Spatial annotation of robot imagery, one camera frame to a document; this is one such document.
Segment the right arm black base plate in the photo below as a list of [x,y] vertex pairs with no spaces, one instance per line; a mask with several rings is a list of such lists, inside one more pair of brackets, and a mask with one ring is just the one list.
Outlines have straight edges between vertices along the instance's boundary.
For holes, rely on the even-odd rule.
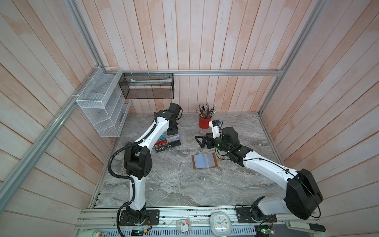
[[259,209],[251,207],[235,206],[239,223],[276,223],[276,215],[264,215]]

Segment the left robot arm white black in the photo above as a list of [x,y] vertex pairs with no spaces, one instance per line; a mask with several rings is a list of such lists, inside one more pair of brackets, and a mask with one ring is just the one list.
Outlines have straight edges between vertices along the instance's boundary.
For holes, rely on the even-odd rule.
[[152,124],[140,138],[134,143],[126,144],[131,147],[124,151],[124,168],[133,179],[135,187],[131,189],[131,195],[134,196],[131,209],[141,211],[146,207],[146,177],[153,167],[151,151],[164,133],[178,134],[177,120],[181,118],[182,112],[180,105],[171,103],[168,109],[155,113]]

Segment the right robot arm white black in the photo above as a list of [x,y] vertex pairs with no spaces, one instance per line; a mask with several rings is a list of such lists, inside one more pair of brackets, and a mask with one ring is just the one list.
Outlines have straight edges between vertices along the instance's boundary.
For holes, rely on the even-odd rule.
[[264,158],[242,145],[233,127],[220,129],[214,126],[211,133],[195,139],[201,148],[225,152],[232,162],[269,178],[285,191],[283,196],[262,196],[255,200],[251,205],[254,221],[268,221],[276,214],[286,213],[307,220],[315,210],[320,210],[323,196],[310,171],[304,168],[295,170]]

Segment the clear acrylic card display stand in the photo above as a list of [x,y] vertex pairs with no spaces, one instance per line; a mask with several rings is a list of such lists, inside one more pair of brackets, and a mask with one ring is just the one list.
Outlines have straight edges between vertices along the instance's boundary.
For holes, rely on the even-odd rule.
[[163,133],[163,134],[165,134],[166,135],[166,137],[167,136],[172,136],[172,135],[168,135],[168,133],[167,133],[167,131],[165,132],[165,133]]

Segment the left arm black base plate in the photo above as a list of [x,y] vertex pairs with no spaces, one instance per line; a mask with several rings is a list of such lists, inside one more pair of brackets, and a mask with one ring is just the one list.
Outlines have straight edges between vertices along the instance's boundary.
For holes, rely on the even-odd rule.
[[143,209],[141,211],[136,211],[129,208],[128,210],[123,210],[121,212],[119,225],[120,226],[134,226],[138,223],[144,226],[147,226],[149,223],[151,225],[158,225],[159,216],[160,216],[159,209],[148,209],[148,210]]

